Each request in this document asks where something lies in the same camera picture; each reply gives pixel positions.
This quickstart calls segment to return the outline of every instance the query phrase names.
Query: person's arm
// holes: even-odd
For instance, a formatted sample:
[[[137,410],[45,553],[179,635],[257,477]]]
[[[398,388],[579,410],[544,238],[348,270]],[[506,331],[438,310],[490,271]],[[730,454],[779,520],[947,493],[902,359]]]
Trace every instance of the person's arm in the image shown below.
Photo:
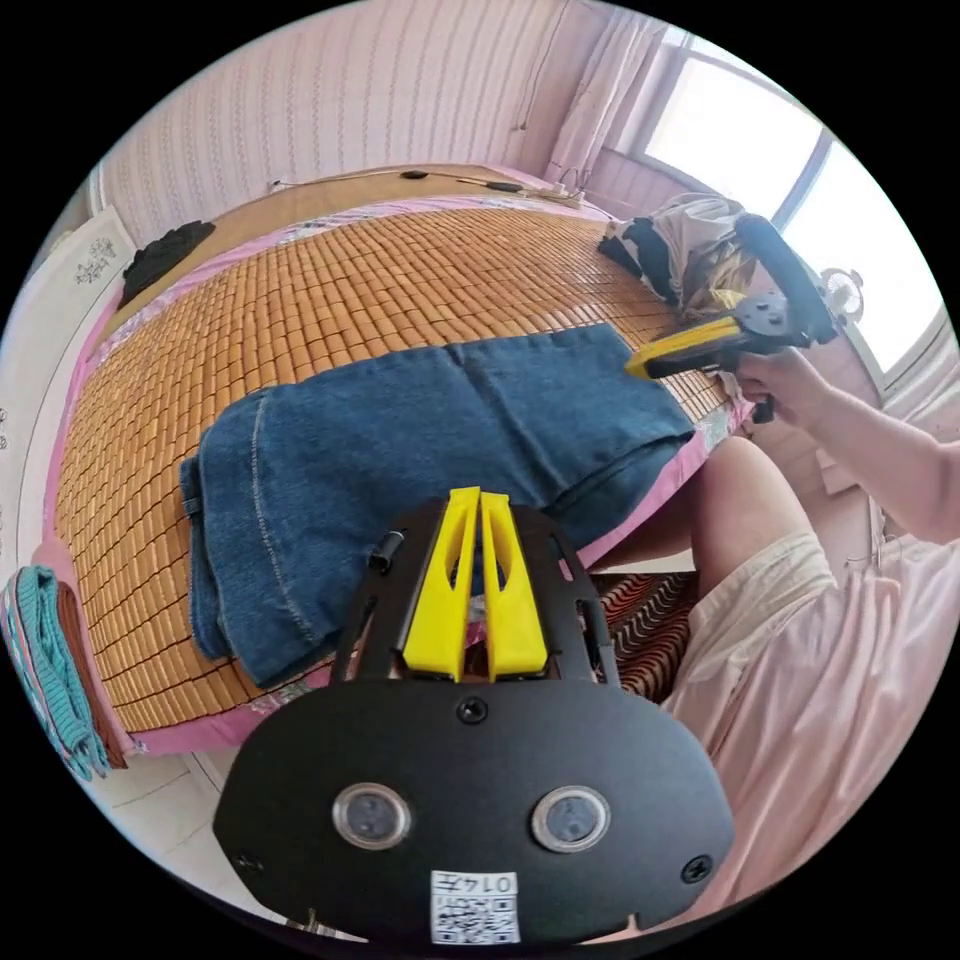
[[[874,410],[831,387],[795,350],[747,356],[744,396],[772,396],[782,418],[808,433],[897,523],[920,540],[960,539],[960,444]]]
[[[839,391],[808,433],[909,533],[960,538],[960,444],[938,443]]]

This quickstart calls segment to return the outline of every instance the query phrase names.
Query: person's knee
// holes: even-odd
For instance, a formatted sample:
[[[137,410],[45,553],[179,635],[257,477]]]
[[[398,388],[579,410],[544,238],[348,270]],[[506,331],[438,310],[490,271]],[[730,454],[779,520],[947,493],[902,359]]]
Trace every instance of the person's knee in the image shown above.
[[[780,469],[749,440],[722,441],[695,479],[692,539],[702,593],[776,541],[811,530]]]

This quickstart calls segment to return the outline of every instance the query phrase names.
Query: teal towel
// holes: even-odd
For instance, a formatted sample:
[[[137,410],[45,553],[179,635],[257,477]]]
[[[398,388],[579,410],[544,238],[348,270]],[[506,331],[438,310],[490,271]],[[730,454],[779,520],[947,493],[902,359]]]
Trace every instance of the teal towel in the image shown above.
[[[30,659],[60,742],[71,768],[83,779],[93,769],[110,769],[103,741],[93,729],[90,704],[57,616],[57,577],[49,567],[25,567],[17,576],[17,609]]]

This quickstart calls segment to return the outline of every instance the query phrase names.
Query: clothing pile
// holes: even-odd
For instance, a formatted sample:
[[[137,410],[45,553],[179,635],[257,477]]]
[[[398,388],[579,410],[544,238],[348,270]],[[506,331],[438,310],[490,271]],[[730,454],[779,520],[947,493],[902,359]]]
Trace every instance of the clothing pile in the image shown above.
[[[746,294],[757,267],[734,232],[743,207],[725,197],[684,193],[649,217],[612,220],[599,251],[640,278],[683,324],[723,309],[718,291]]]
[[[168,230],[159,240],[148,243],[133,255],[123,271],[123,294],[117,309],[169,273],[186,259],[216,229],[212,223],[194,220],[176,230]]]
[[[37,719],[67,767],[90,780],[126,761],[94,693],[82,617],[47,566],[18,570],[0,593],[0,633]]]
[[[390,353],[227,407],[180,468],[200,650],[260,687],[312,666],[390,524],[456,487],[543,510],[578,550],[615,529],[694,435],[629,356],[599,324]]]

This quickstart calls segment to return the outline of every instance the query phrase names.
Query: bed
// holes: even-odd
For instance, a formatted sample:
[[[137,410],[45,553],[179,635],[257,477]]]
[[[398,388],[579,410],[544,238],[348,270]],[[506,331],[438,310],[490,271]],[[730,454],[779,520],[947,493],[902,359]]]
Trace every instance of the bed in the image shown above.
[[[260,689],[232,658],[208,661],[191,639],[177,468],[225,407],[261,387],[423,345],[607,323],[635,347],[674,322],[597,252],[602,211],[493,194],[425,169],[437,175],[330,181],[314,192],[311,216],[296,216],[309,210],[309,187],[234,211],[179,269],[124,310],[105,311],[81,355],[50,465],[44,533],[73,558],[98,689],[141,752],[237,745],[263,717],[327,681],[321,662]],[[667,383],[696,427],[693,439],[628,521],[581,552],[587,566],[748,412],[703,374]]]

